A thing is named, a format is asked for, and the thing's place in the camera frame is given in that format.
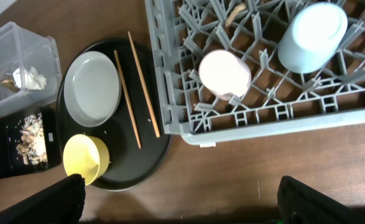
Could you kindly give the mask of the brown snack wrapper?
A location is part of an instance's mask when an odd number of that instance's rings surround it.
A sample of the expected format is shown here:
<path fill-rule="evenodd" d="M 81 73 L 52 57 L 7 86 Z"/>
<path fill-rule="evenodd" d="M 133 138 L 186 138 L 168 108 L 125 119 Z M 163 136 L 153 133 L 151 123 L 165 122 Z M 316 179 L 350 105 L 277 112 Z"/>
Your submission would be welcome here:
<path fill-rule="evenodd" d="M 13 78 L 8 78 L 0 81 L 0 85 L 6 87 L 14 93 L 20 91 L 20 88 L 16 85 L 16 82 Z"/>

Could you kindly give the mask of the grey plate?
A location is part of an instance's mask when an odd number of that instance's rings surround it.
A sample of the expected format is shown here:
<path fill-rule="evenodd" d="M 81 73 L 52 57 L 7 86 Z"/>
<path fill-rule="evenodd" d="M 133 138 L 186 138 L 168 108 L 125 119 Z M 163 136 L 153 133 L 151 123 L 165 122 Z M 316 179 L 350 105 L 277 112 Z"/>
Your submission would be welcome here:
<path fill-rule="evenodd" d="M 105 123 L 121 100 L 121 81 L 112 60 L 104 53 L 85 52 L 65 75 L 63 97 L 69 115 L 81 126 Z"/>

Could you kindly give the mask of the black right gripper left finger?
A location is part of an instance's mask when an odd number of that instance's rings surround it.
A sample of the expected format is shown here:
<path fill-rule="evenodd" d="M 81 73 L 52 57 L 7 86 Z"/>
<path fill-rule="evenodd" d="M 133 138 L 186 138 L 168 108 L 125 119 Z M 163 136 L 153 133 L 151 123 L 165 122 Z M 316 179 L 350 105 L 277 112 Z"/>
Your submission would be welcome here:
<path fill-rule="evenodd" d="M 78 223 L 85 196 L 84 178 L 73 174 L 1 211 L 0 223 Z"/>

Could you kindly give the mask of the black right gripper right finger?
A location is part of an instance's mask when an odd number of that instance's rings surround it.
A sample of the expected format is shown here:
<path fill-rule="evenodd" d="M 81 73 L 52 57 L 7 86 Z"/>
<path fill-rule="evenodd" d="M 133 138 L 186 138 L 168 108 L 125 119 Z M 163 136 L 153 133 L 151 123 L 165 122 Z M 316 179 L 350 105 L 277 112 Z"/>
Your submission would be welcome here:
<path fill-rule="evenodd" d="M 364 215 L 287 175 L 281 178 L 277 203 L 283 224 L 365 224 Z"/>

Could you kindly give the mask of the blue cup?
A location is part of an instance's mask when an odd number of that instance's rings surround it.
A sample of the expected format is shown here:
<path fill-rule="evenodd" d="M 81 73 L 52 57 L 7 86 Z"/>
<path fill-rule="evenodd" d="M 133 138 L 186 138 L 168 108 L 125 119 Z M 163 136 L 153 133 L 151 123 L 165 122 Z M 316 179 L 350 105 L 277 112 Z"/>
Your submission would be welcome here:
<path fill-rule="evenodd" d="M 334 56 L 348 27 L 345 11 L 329 2 L 301 10 L 278 44 L 280 63 L 294 73 L 312 73 Z"/>

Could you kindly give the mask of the white napkin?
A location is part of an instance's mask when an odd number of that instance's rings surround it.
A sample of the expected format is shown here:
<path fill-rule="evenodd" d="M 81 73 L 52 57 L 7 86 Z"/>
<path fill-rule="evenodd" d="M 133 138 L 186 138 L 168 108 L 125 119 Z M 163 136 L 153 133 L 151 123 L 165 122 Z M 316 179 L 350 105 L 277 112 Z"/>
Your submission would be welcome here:
<path fill-rule="evenodd" d="M 29 90 L 43 90 L 47 85 L 47 79 L 43 74 L 39 74 L 37 69 L 30 67 L 29 71 L 25 74 L 21 74 L 19 68 L 13 71 L 12 77 L 14 80 L 14 86 L 18 89 L 22 88 L 22 77 L 25 80 L 25 87 Z"/>

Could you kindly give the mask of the yellow bowl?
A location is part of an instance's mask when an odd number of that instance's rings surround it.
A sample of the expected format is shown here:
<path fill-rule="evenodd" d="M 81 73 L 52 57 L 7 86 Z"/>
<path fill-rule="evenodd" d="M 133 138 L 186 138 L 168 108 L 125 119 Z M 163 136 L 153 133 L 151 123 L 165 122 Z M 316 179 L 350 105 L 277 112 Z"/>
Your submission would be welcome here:
<path fill-rule="evenodd" d="M 63 166 L 67 176 L 80 174 L 85 185 L 101 177 L 110 165 L 110 155 L 105 143 L 94 136 L 76 134 L 63 150 Z"/>

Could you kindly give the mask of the pink cup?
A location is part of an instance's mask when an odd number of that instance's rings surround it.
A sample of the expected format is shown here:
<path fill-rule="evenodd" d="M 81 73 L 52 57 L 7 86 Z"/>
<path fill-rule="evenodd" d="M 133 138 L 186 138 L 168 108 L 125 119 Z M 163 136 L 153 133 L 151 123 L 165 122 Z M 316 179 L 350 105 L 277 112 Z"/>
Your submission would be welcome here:
<path fill-rule="evenodd" d="M 242 97 L 251 85 L 249 66 L 227 50 L 213 50 L 206 54 L 198 67 L 201 83 L 224 101 Z"/>

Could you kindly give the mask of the round black tray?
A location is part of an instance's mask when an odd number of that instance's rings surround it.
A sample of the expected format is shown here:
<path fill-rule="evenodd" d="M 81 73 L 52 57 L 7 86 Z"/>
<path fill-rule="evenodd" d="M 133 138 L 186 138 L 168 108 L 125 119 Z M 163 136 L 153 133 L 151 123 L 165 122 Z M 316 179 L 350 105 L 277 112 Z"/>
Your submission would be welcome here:
<path fill-rule="evenodd" d="M 118 52 L 121 68 L 126 81 L 132 110 L 141 140 L 141 146 L 136 143 L 127 104 L 124 99 L 112 117 L 95 128 L 88 128 L 76 123 L 67 111 L 63 90 L 59 89 L 56 105 L 57 137 L 60 147 L 76 134 L 87 134 L 101 139 L 109 149 L 110 164 L 107 171 L 93 182 L 95 187 L 108 191 L 123 191 L 133 188 L 148 179 L 161 165 L 171 142 L 171 135 L 161 133 L 155 135 L 147 108 L 145 94 L 137 72 L 133 55 L 138 56 L 145 78 L 146 87 L 157 122 L 161 121 L 161 112 L 157 93 L 154 63 L 151 51 L 127 38 L 112 38 L 99 40 L 85 51 L 104 53 L 111 60 L 114 51 Z"/>

